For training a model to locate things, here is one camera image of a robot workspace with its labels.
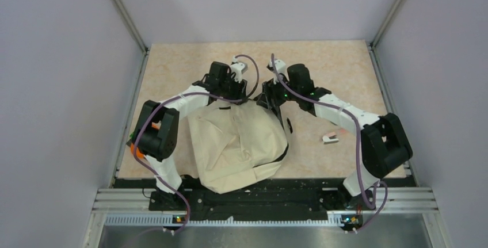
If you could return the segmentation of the beige canvas backpack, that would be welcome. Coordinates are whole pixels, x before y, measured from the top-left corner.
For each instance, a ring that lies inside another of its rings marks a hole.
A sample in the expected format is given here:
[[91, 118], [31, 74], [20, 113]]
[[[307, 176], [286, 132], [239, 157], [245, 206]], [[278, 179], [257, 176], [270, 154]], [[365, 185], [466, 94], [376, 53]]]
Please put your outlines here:
[[199, 180], [218, 194], [272, 177], [288, 152], [279, 118], [254, 101], [214, 102], [188, 121]]

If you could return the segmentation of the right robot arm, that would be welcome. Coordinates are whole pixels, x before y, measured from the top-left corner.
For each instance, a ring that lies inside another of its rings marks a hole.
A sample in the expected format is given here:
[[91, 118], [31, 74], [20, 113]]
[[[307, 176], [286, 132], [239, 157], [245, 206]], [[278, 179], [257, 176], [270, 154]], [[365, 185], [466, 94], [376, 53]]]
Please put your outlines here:
[[278, 112], [282, 104], [294, 101], [301, 110], [355, 135], [356, 169], [343, 180], [337, 193], [343, 208], [354, 208], [368, 188], [412, 158], [413, 150], [397, 115], [367, 112], [328, 89], [316, 87], [304, 64], [287, 67], [275, 60], [267, 68], [274, 77], [264, 82], [260, 100], [269, 109]]

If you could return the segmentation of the orange tape dispenser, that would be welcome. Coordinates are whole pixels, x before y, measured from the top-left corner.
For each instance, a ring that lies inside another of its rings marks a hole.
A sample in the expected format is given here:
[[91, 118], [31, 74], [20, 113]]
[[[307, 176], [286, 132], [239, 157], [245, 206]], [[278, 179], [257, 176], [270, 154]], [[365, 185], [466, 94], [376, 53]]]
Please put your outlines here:
[[136, 148], [136, 157], [138, 159], [144, 158], [145, 155], [156, 157], [158, 155], [158, 149], [161, 142], [158, 138], [158, 132], [159, 126], [154, 123], [148, 125], [142, 134], [140, 134], [140, 130], [133, 132], [130, 135], [130, 140], [127, 142], [130, 152], [133, 153], [134, 143], [137, 141], [137, 138], [139, 138]]

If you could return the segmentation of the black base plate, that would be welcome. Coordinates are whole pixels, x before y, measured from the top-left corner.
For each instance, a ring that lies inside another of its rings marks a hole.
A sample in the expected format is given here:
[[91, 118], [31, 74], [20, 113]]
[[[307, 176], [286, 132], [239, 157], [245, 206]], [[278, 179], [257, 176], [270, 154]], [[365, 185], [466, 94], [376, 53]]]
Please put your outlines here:
[[151, 211], [190, 210], [191, 221], [306, 221], [326, 220], [330, 211], [367, 210], [361, 195], [351, 196], [343, 178], [267, 179], [218, 194], [188, 178], [180, 194], [161, 190], [150, 194]]

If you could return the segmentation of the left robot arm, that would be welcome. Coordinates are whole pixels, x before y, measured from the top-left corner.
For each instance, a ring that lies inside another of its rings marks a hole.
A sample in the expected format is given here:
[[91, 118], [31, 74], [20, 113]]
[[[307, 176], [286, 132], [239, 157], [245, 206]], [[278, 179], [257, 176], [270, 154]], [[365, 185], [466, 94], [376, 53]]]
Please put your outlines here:
[[184, 204], [178, 190], [182, 179], [172, 156], [178, 137], [180, 120], [197, 109], [222, 98], [227, 102], [246, 101], [247, 82], [243, 73], [247, 64], [234, 61], [231, 65], [212, 62], [209, 72], [186, 90], [163, 101], [147, 100], [140, 111], [132, 133], [130, 151], [157, 179], [157, 188], [164, 192], [162, 201], [170, 209]]

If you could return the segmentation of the pink orange marker pen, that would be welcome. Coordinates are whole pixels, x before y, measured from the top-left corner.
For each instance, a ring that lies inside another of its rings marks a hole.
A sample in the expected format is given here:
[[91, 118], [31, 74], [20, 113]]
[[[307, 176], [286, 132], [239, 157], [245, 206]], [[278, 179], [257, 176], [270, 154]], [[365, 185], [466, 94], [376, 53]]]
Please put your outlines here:
[[340, 141], [339, 137], [345, 133], [347, 133], [347, 131], [344, 129], [337, 129], [335, 131], [331, 131], [322, 136], [322, 142], [324, 144], [337, 143]]

